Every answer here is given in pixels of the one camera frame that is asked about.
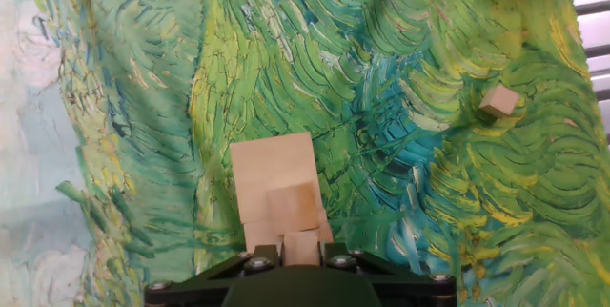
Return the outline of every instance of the green brushstroke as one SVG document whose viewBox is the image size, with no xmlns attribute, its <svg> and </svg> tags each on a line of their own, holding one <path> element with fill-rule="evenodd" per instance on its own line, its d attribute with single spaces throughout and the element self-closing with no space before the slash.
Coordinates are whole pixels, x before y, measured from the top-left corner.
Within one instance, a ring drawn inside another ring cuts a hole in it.
<svg viewBox="0 0 610 307">
<path fill-rule="evenodd" d="M 37 0 L 94 235 L 85 305 L 243 248 L 229 144 L 314 139 L 335 237 L 464 305 L 610 303 L 610 162 L 571 0 Z M 478 109 L 503 84 L 509 118 Z"/>
</svg>

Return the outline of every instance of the wooden block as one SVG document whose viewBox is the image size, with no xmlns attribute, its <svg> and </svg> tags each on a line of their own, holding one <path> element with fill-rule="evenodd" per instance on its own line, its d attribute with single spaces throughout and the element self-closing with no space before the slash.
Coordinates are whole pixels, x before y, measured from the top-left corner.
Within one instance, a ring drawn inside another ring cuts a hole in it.
<svg viewBox="0 0 610 307">
<path fill-rule="evenodd" d="M 510 116 L 519 102 L 519 94 L 498 85 L 490 89 L 480 103 L 479 108 L 495 117 Z"/>
<path fill-rule="evenodd" d="M 284 266 L 320 265 L 315 231 L 289 232 L 284 236 Z"/>
<path fill-rule="evenodd" d="M 333 239 L 333 230 L 331 229 L 331 225 L 328 224 L 327 221 L 322 223 L 320 227 L 315 229 L 317 233 L 317 240 L 321 242 L 335 242 Z"/>
<path fill-rule="evenodd" d="M 246 236 L 246 250 L 253 253 L 257 245 L 277 246 L 281 251 L 282 237 L 275 234 L 274 225 L 271 220 L 249 222 L 244 224 L 244 235 Z"/>
<path fill-rule="evenodd" d="M 314 187 L 311 182 L 274 189 L 267 193 L 267 198 L 277 235 L 318 227 Z"/>
<path fill-rule="evenodd" d="M 309 133 L 276 136 L 230 146 L 241 223 L 271 218 L 267 192 L 311 182 L 317 210 L 322 197 Z"/>
</svg>

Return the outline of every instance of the bolt head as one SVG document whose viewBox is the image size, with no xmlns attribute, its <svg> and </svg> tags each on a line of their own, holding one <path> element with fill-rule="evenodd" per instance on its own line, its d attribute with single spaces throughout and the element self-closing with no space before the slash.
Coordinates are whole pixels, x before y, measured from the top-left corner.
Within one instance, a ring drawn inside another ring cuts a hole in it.
<svg viewBox="0 0 610 307">
<path fill-rule="evenodd" d="M 150 290 L 163 290 L 167 289 L 172 283 L 169 281 L 155 281 L 149 284 Z"/>
<path fill-rule="evenodd" d="M 265 257 L 254 257 L 248 261 L 248 265 L 253 269 L 264 269 L 271 265 L 271 261 Z"/>
<path fill-rule="evenodd" d="M 337 256 L 334 256 L 331 258 L 331 264 L 333 264 L 337 267 L 348 267 L 355 263 L 356 262 L 354 261 L 353 258 L 351 258 L 350 256 L 346 256 L 346 255 L 337 255 Z"/>
<path fill-rule="evenodd" d="M 437 282 L 449 280 L 451 277 L 451 275 L 447 274 L 430 274 L 430 278 Z"/>
</svg>

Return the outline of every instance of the van gogh painting print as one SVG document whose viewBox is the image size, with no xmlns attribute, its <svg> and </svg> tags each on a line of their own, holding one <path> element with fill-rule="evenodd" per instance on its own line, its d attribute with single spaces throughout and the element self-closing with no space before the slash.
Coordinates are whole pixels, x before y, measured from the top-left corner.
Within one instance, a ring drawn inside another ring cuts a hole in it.
<svg viewBox="0 0 610 307">
<path fill-rule="evenodd" d="M 301 132 L 350 248 L 463 306 L 610 306 L 572 0 L 2 2 L 3 306 L 138 306 L 242 251 L 229 144 Z"/>
</svg>

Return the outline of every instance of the stacked wooden blocks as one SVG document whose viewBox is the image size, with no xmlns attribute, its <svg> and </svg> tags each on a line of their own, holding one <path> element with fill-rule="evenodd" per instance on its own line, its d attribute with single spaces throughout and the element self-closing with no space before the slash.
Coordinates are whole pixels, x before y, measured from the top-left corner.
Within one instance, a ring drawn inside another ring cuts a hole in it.
<svg viewBox="0 0 610 307">
<path fill-rule="evenodd" d="M 246 247 L 283 242 L 285 265 L 319 265 L 318 242 L 333 234 L 322 205 L 308 133 L 231 144 Z"/>
</svg>

